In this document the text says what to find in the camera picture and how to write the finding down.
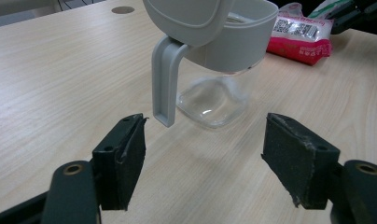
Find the black object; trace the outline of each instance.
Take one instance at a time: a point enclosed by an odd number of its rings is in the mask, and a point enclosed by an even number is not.
[[[267,117],[262,158],[305,209],[333,202],[333,224],[377,224],[377,165],[338,164],[340,151],[292,118]]]
[[[48,192],[0,213],[0,224],[101,223],[103,210],[127,210],[146,154],[146,119],[122,119],[93,150],[92,160],[58,168]]]
[[[356,25],[367,25],[377,19],[377,0],[351,0],[331,12],[327,19],[334,20],[332,35],[355,27]]]

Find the wood grain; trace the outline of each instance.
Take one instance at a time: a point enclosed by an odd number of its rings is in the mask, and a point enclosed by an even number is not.
[[[115,14],[114,7],[134,7]],[[147,157],[128,212],[104,223],[329,223],[295,208],[260,158],[268,112],[292,117],[377,164],[377,35],[331,38],[315,66],[267,54],[250,105],[219,130],[177,112],[152,118],[151,52],[162,33],[141,1],[109,0],[0,27],[0,212],[48,190],[53,171],[91,151],[118,122],[150,117]]]

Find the barcode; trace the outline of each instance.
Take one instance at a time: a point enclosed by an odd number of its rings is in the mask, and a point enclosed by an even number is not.
[[[273,30],[275,32],[302,36],[312,40],[316,40],[316,35],[319,32],[317,27],[314,25],[286,20],[278,20],[278,22],[273,27]]]

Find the gray handle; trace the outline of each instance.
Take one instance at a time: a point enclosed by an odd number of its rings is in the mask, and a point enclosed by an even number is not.
[[[166,127],[175,123],[178,68],[189,50],[188,45],[167,35],[153,51],[153,115]]]

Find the snack package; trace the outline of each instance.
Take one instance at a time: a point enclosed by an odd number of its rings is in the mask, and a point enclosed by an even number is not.
[[[279,9],[267,51],[309,65],[331,54],[329,41],[333,21],[309,19],[300,3]]]

